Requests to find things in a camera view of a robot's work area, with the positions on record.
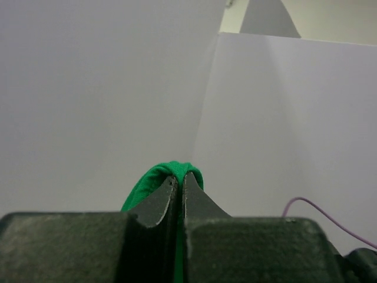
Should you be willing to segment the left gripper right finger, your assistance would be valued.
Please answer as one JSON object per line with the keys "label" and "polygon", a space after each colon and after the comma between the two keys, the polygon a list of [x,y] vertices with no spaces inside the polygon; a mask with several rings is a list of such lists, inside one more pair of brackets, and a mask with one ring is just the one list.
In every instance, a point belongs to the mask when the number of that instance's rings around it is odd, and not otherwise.
{"label": "left gripper right finger", "polygon": [[343,282],[324,231],[307,218],[232,217],[183,181],[185,282]]}

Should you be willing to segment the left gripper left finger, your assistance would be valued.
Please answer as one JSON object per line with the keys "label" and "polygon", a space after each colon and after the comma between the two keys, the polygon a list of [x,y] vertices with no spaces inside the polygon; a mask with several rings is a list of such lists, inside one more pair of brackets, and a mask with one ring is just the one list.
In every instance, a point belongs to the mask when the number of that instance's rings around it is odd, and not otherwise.
{"label": "left gripper left finger", "polygon": [[1,219],[2,282],[173,282],[178,183],[127,212],[17,212]]}

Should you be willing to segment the green t shirt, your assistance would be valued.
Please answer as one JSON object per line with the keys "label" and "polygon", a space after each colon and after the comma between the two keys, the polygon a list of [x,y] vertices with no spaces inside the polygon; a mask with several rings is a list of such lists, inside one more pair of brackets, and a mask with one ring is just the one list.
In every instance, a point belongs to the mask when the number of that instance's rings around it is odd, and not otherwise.
{"label": "green t shirt", "polygon": [[[186,174],[192,172],[197,184],[204,189],[204,180],[201,171],[191,163],[180,163],[178,161],[170,161],[159,163],[151,167],[144,173],[139,181],[134,185],[130,194],[127,196],[121,211],[126,212],[136,207],[142,200],[156,191],[169,176],[174,176],[178,181],[178,191],[183,188],[183,181]],[[178,215],[177,236],[176,236],[176,255],[174,266],[174,282],[183,283],[183,220],[182,214]]]}

